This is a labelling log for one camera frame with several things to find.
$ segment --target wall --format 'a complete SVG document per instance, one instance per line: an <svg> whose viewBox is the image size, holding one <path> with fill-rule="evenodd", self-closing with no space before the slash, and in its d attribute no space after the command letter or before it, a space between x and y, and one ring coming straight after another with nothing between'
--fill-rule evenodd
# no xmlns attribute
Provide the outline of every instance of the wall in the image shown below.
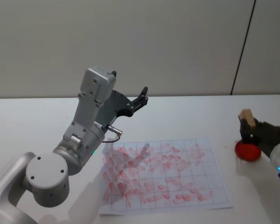
<svg viewBox="0 0 280 224"><path fill-rule="evenodd" d="M76 96L85 69L129 96L229 94L253 0L0 0L0 98Z"/></svg>
<svg viewBox="0 0 280 224"><path fill-rule="evenodd" d="M233 94L280 93L280 0L257 0Z"/></svg>

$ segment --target grid paper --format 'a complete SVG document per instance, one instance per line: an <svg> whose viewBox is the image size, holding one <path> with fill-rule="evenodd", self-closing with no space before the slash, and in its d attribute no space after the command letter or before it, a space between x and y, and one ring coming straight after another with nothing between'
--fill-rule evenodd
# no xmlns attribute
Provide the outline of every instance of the grid paper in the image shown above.
<svg viewBox="0 0 280 224"><path fill-rule="evenodd" d="M100 215L231 207L208 138L113 143Z"/></svg>

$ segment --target table surface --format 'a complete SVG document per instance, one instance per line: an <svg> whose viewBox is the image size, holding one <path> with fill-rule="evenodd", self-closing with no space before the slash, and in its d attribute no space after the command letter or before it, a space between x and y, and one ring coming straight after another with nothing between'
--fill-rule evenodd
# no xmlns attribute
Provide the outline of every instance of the table surface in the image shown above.
<svg viewBox="0 0 280 224"><path fill-rule="evenodd" d="M0 170L24 152L50 152L61 140L76 110L76 98L0 99ZM239 161L234 154L240 139L238 114L251 108L260 121L280 126L280 96L150 97L147 106L131 118L118 118L114 126L120 141L190 139L209 136L229 191L233 208L148 214L98 215L101 156L93 155L83 170L70 177L70 194L55 208L38 205L30 192L18 207L40 224L180 223L280 224L280 180L268 159Z"/></svg>

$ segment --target small wooden block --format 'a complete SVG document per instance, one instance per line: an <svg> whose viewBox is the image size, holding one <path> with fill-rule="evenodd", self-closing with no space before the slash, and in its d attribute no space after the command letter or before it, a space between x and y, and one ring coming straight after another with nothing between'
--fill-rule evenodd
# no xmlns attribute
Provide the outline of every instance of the small wooden block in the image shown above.
<svg viewBox="0 0 280 224"><path fill-rule="evenodd" d="M256 127L256 123L254 121L254 117L250 109L243 109L242 112L239 114L238 118L239 120L247 120L247 123L248 125L250 125L250 127Z"/></svg>

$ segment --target red object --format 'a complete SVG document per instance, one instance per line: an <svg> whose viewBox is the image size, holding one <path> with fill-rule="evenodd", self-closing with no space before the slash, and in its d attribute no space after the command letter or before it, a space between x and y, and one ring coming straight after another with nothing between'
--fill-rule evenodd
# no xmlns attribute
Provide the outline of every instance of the red object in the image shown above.
<svg viewBox="0 0 280 224"><path fill-rule="evenodd" d="M261 155L261 150L258 146L245 144L241 141L235 145L234 151L238 158L248 162L256 161Z"/></svg>

